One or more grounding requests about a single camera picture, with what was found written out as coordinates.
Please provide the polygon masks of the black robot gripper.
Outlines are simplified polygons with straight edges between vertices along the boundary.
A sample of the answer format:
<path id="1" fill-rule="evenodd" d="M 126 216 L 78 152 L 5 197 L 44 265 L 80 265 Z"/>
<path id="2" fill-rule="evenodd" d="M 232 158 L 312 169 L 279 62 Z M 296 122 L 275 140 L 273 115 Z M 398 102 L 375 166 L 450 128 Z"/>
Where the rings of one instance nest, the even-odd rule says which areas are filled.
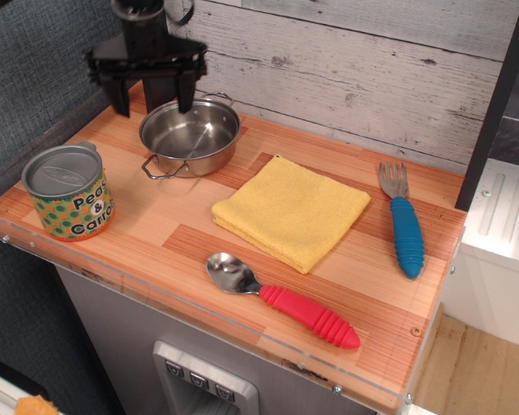
<path id="1" fill-rule="evenodd" d="M 163 1 L 112 1 L 111 7 L 121 23 L 121 33 L 85 53 L 90 79 L 103 82 L 115 112 L 129 118 L 125 79 L 175 77 L 179 112 L 189 112 L 195 83 L 207 73 L 207 46 L 170 34 L 168 24 L 188 23 L 194 8 L 175 21 Z"/>

